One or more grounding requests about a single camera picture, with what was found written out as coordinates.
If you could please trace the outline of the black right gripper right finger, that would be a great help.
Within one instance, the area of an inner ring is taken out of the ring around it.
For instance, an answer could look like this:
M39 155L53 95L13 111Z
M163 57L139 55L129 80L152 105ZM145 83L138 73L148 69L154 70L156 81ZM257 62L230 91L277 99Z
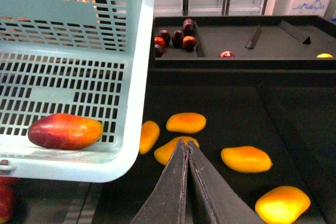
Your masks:
M264 223L192 141L187 143L188 192L194 223Z

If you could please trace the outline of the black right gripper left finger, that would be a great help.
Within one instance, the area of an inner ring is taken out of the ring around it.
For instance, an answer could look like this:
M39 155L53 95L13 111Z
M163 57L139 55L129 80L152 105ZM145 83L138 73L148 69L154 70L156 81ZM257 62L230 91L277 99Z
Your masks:
M185 223L188 153L178 140L152 193L131 223Z

